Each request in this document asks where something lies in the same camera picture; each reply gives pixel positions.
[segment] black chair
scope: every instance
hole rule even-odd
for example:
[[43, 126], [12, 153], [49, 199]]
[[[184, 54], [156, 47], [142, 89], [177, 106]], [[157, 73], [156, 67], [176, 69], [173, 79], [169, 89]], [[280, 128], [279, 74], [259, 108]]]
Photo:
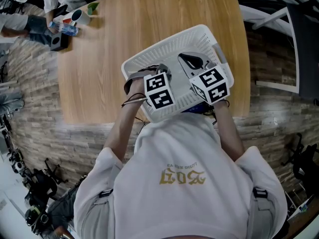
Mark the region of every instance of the black chair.
[[42, 209], [45, 209], [49, 198], [54, 199], [53, 196], [56, 194], [57, 186], [55, 181], [44, 174], [42, 170], [37, 169], [34, 169], [33, 174], [24, 174], [24, 177], [30, 185], [30, 190], [24, 199], [31, 206], [38, 205]]
[[319, 195], [319, 166], [313, 161], [315, 152], [319, 153], [317, 144], [308, 145], [301, 155], [296, 155], [293, 166], [294, 175], [302, 180], [308, 198]]
[[66, 15], [69, 12], [67, 12], [66, 10], [68, 9], [68, 5], [65, 4], [61, 7], [58, 7], [57, 9], [53, 10], [53, 18], [59, 17], [60, 15]]
[[8, 73], [4, 72], [6, 64], [7, 64], [7, 61], [4, 62], [4, 64], [1, 66], [1, 69], [0, 69], [0, 79], [2, 83], [4, 83], [4, 77], [8, 75]]
[[45, 172], [46, 172], [47, 174], [49, 174], [50, 178], [52, 178], [52, 179], [55, 181], [56, 184], [60, 184], [61, 182], [64, 182], [64, 183], [68, 182], [68, 180], [63, 180], [62, 178], [60, 178], [60, 177], [58, 177], [58, 176], [55, 175], [56, 169], [59, 168], [60, 165], [56, 165], [55, 168], [54, 168], [54, 170], [52, 171], [52, 170], [50, 169], [48, 163], [47, 163], [48, 161], [49, 161], [48, 158], [46, 158], [45, 161], [44, 161], [44, 163], [45, 163], [45, 165], [46, 165], [46, 168], [47, 168], [47, 169], [45, 169]]
[[301, 152], [303, 151], [304, 146], [301, 144], [301, 140], [302, 140], [303, 136], [300, 133], [297, 133], [297, 136], [299, 136], [299, 141], [298, 141], [297, 148], [296, 148], [296, 150], [294, 150], [291, 147], [288, 147], [288, 149], [293, 152], [293, 155], [291, 157], [289, 157], [289, 159], [285, 163], [282, 162], [281, 163], [282, 166], [285, 166], [288, 163], [292, 163], [293, 164], [295, 157], [297, 155], [300, 155]]

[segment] chair leg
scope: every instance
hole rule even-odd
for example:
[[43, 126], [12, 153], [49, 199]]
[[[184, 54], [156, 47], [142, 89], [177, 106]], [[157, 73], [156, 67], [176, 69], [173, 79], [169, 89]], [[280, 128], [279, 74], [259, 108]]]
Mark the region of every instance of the chair leg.
[[46, 167], [47, 167], [46, 170], [47, 170], [47, 172], [49, 173], [50, 177], [55, 181], [55, 183], [59, 185], [61, 182], [63, 182], [63, 183], [68, 182], [68, 180], [63, 180], [62, 178], [60, 178], [60, 177], [58, 177], [58, 176], [55, 175], [56, 169], [57, 169], [58, 167], [60, 167], [60, 165], [56, 165], [55, 168], [54, 168], [54, 170], [52, 171], [52, 170], [50, 169], [50, 167], [48, 166], [47, 161], [49, 161], [48, 158], [46, 158], [45, 161], [44, 161], [44, 162], [45, 162], [45, 165], [46, 165]]
[[299, 136], [299, 141], [296, 147], [296, 150], [293, 150], [292, 148], [289, 148], [289, 150], [291, 150], [293, 152], [293, 155], [285, 162], [281, 162], [282, 166], [286, 166], [288, 163], [294, 163], [294, 159], [296, 155], [300, 155], [304, 149], [304, 146], [301, 144], [301, 140], [303, 138], [303, 136], [300, 133], [297, 133], [297, 136]]
[[269, 87], [278, 90], [285, 90], [293, 93], [299, 93], [299, 89], [297, 86], [290, 86], [286, 84], [273, 83], [273, 82], [264, 82], [264, 81], [256, 81], [257, 86]]

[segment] black strap buckle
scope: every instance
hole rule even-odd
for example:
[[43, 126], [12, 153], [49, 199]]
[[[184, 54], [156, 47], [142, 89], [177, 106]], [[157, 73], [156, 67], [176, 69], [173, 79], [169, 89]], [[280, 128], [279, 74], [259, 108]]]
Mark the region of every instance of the black strap buckle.
[[108, 197], [109, 195], [111, 195], [112, 192], [113, 192], [113, 189], [111, 189], [110, 191], [107, 191], [107, 192], [102, 191], [102, 192], [99, 194], [99, 198]]
[[262, 190], [262, 189], [258, 189], [258, 188], [254, 188], [253, 189], [253, 193], [254, 193], [254, 196], [256, 198], [268, 198], [268, 192], [267, 190]]

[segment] hand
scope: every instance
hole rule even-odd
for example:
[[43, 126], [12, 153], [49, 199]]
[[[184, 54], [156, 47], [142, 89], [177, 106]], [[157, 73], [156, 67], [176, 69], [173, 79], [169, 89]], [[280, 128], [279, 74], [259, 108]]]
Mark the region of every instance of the hand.
[[[148, 71], [151, 75], [154, 75], [155, 72], [154, 71]], [[136, 93], [142, 93], [145, 94], [145, 90], [144, 90], [144, 78], [138, 78], [138, 79], [134, 79], [131, 87], [130, 87], [130, 92], [128, 93], [127, 97], [131, 97], [132, 95], [136, 94]]]
[[56, 30], [55, 28], [49, 27], [48, 28], [53, 34], [57, 34], [59, 31]]
[[28, 30], [22, 30], [21, 31], [21, 34], [20, 34], [21, 37], [26, 38], [26, 37], [28, 37], [28, 35], [29, 35], [29, 31]]

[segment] bracelet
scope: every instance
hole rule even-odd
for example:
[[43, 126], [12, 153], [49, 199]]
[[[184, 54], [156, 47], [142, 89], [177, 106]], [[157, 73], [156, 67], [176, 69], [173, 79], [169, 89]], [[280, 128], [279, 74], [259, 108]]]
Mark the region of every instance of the bracelet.
[[229, 107], [229, 106], [230, 106], [230, 103], [229, 103], [229, 101], [228, 101], [228, 100], [226, 100], [226, 99], [219, 100], [219, 102], [221, 102], [221, 101], [225, 101], [225, 102], [227, 103], [227, 107]]

